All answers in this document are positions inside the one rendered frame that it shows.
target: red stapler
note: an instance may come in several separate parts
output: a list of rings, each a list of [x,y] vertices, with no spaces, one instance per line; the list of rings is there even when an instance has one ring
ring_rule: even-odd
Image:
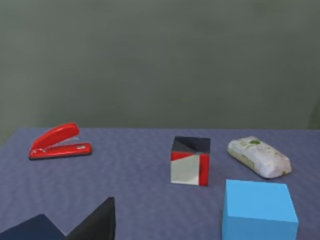
[[[33,142],[29,159],[41,160],[91,154],[92,147],[87,142],[61,145],[79,133],[80,130],[75,123],[66,123],[47,131]]]

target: soap bar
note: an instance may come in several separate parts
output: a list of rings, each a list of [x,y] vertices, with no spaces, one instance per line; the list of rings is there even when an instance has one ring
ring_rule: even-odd
[[[266,179],[277,178],[292,171],[290,159],[287,156],[254,136],[231,141],[227,151]]]

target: table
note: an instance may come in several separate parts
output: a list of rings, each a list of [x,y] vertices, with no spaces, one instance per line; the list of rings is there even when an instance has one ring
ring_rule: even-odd
[[[0,232],[46,214],[68,234],[115,197],[116,240],[220,240],[226,179],[264,181],[230,157],[227,144],[255,136],[290,157],[286,183],[298,240],[320,239],[320,131],[84,128],[90,156],[28,160],[44,128],[21,128],[0,148]],[[211,138],[209,186],[170,183],[174,136]]]

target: gray background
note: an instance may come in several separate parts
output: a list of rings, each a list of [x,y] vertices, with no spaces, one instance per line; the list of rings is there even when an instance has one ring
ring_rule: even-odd
[[[17,127],[306,128],[318,0],[1,0],[0,141]]]

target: white panel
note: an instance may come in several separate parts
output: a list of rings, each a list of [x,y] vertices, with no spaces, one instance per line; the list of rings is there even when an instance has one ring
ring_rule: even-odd
[[[199,155],[171,161],[171,183],[199,185]]]

